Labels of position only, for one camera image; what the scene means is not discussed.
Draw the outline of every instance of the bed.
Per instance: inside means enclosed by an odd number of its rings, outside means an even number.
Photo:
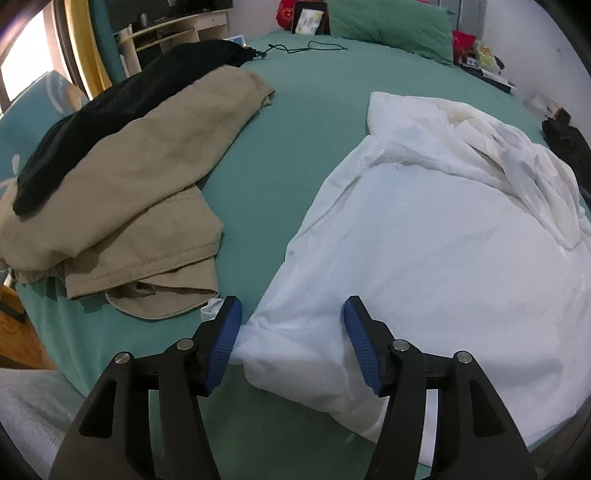
[[[284,259],[323,180],[364,138],[369,95],[439,97],[470,105],[514,125],[542,143],[540,124],[511,95],[462,70],[387,46],[323,37],[346,51],[271,51],[243,68],[277,94],[272,107],[242,131],[207,178],[203,194],[224,223],[216,260],[222,296],[236,295],[247,319]],[[308,38],[285,32],[252,42],[304,47]],[[69,301],[53,279],[18,285],[20,298],[51,359],[87,395],[120,351],[162,352],[191,336],[199,311],[160,322],[114,309],[104,295]],[[205,427],[224,479],[363,478],[374,444],[327,414],[249,385],[229,366],[222,385],[200,402]],[[31,459],[32,465],[51,458]],[[419,466],[417,478],[427,475]]]

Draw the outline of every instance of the white blanket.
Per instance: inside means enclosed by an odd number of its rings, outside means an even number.
[[[370,135],[323,183],[232,361],[256,387],[376,441],[386,400],[364,384],[340,312],[423,352],[474,354],[527,444],[591,392],[591,226],[572,171],[469,105],[371,96]],[[421,462],[431,464],[429,393]]]

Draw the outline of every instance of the white wall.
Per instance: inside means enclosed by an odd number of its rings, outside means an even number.
[[[488,0],[483,41],[505,63],[517,95],[541,90],[591,144],[591,77],[552,17],[534,0]]]
[[[230,35],[244,35],[247,40],[279,29],[275,20],[279,0],[234,0],[228,22]]]

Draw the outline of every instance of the black cloth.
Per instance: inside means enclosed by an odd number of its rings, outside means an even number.
[[[572,168],[581,194],[591,208],[591,148],[583,134],[578,128],[571,127],[568,120],[553,118],[542,122],[542,132],[550,150]]]
[[[105,90],[53,125],[43,137],[17,178],[14,213],[26,215],[41,206],[102,138],[117,133],[218,67],[239,67],[255,55],[255,50],[226,40],[181,44],[142,72]]]

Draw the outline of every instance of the metal screw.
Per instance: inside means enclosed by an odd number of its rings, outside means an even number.
[[[468,352],[458,352],[457,359],[463,364],[469,364],[472,362],[472,360],[474,360],[473,356]]]
[[[177,348],[179,350],[190,350],[193,348],[193,341],[190,338],[183,338],[177,342]]]
[[[394,340],[392,345],[394,350],[398,350],[399,352],[406,352],[406,350],[410,348],[410,343],[408,343],[406,340],[402,340],[401,338]]]
[[[129,362],[131,355],[127,352],[121,352],[115,355],[115,363],[118,365],[123,365]]]

